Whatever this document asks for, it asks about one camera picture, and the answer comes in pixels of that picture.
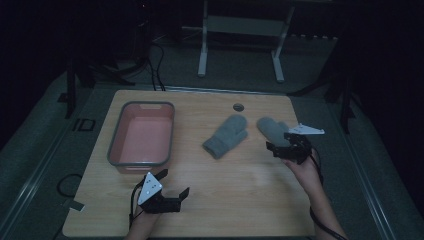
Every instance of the human hand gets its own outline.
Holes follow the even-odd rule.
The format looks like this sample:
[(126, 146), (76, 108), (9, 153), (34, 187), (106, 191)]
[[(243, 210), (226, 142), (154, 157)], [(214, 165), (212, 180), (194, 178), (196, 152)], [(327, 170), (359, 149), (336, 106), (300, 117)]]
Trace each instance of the human hand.
[[(312, 156), (317, 159), (317, 152), (312, 149)], [(309, 156), (302, 164), (298, 165), (288, 159), (281, 159), (282, 162), (294, 173), (297, 181), (309, 196), (315, 191), (322, 189), (322, 184), (318, 174), (318, 166), (315, 165)]]
[(144, 240), (150, 236), (157, 220), (162, 214), (151, 214), (143, 212), (137, 205), (130, 231), (126, 236), (126, 240)]

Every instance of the dark background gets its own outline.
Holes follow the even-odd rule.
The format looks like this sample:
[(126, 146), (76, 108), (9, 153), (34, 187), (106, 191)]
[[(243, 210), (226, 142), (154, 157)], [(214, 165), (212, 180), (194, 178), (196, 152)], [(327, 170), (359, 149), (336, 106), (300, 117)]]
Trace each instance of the dark background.
[[(47, 86), (66, 70), (71, 57), (84, 55), (109, 66), (115, 66), (118, 58), (143, 58), (148, 53), (145, 34), (138, 36), (141, 52), (134, 56), (128, 46), (146, 19), (176, 41), (180, 40), (181, 26), (201, 26), (202, 1), (154, 2), (1, 1), (0, 149)], [(245, 5), (248, 12), (249, 4), (256, 1), (234, 2), (238, 11), (243, 12), (240, 6)], [(222, 4), (217, 9), (231, 10), (225, 2), (217, 3)], [(328, 65), (345, 73), (342, 76), (353, 76), (354, 92), (364, 112), (423, 215), (424, 1), (296, 4), (289, 32), (339, 38)], [(146, 27), (144, 33), (151, 30)]]

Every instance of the oven mitt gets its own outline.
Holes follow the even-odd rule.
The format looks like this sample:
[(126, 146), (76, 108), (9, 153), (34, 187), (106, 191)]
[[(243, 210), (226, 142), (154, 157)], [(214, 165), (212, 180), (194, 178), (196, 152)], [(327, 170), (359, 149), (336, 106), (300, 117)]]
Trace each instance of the oven mitt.
[(247, 137), (246, 126), (245, 117), (231, 115), (202, 146), (213, 158), (219, 159)]
[(256, 123), (259, 131), (276, 147), (288, 147), (290, 142), (284, 138), (284, 133), (289, 131), (286, 123), (276, 123), (270, 117), (263, 117)]

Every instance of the wooden table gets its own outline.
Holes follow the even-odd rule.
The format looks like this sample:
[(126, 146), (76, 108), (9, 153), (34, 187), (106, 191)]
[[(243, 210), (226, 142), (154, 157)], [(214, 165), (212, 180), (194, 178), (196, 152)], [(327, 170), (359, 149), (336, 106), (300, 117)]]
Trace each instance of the wooden table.
[[(169, 101), (175, 105), (174, 136), (168, 176), (161, 180), (165, 197), (190, 195), (181, 212), (163, 214), (152, 237), (309, 236), (313, 223), (309, 201), (290, 170), (265, 147), (256, 127), (269, 116), (289, 127), (297, 120), (285, 96), (229, 93), (121, 90), (109, 112), (88, 162), (75, 201), (63, 227), (69, 237), (124, 236), (128, 232), (130, 195), (144, 176), (120, 174), (107, 160), (119, 113), (128, 101)], [(202, 143), (219, 125), (239, 114), (248, 120), (248, 137), (215, 160)]]

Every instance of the human arm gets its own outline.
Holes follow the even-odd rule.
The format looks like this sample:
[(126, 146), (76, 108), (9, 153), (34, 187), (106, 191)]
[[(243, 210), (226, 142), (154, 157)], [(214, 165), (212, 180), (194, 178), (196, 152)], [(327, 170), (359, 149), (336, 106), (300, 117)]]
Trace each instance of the human arm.
[[(317, 154), (315, 151), (313, 151), (313, 155), (316, 159)], [(301, 165), (286, 159), (282, 159), (282, 161), (294, 173), (296, 179), (305, 190), (311, 204), (311, 210), (319, 222), (347, 239), (346, 233), (338, 222), (330, 205), (330, 201), (322, 187), (320, 175), (318, 174), (318, 167), (312, 158), (308, 157)], [(316, 222), (315, 235), (318, 240), (335, 239), (332, 235), (319, 227)]]
[(157, 220), (162, 214), (150, 214), (141, 212), (137, 206), (136, 215), (125, 240), (145, 240), (150, 236)]

